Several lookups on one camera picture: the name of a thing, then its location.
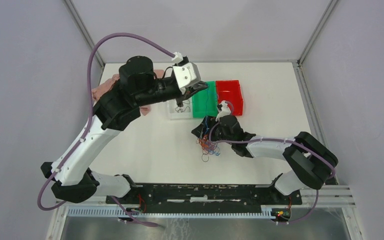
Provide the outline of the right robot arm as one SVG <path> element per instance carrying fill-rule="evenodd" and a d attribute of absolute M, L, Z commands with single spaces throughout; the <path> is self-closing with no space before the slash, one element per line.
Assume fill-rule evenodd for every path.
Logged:
<path fill-rule="evenodd" d="M 206 116 L 191 133 L 212 144 L 229 144 L 240 157 L 287 162 L 291 170 L 277 177 L 268 191 L 275 204 L 282 204 L 290 194 L 305 187 L 320 190 L 335 176 L 339 163 L 327 147 L 306 131 L 293 137 L 263 137 L 244 131 L 234 115 Z"/>

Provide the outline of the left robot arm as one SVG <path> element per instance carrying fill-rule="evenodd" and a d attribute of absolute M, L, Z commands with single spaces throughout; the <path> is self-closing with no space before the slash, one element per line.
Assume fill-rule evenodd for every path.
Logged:
<path fill-rule="evenodd" d="M 208 88 L 198 67 L 182 61 L 172 67 L 171 75 L 159 78 L 152 60 L 134 56 L 119 68 L 119 80 L 92 108 L 92 118 L 66 155 L 45 162 L 41 170 L 53 182 L 51 191 L 62 201 L 81 203 L 92 196 L 114 196 L 129 204 L 138 191 L 127 175 L 111 176 L 90 169 L 103 148 L 128 125 L 141 116 L 140 108 L 176 100 L 178 105 Z"/>

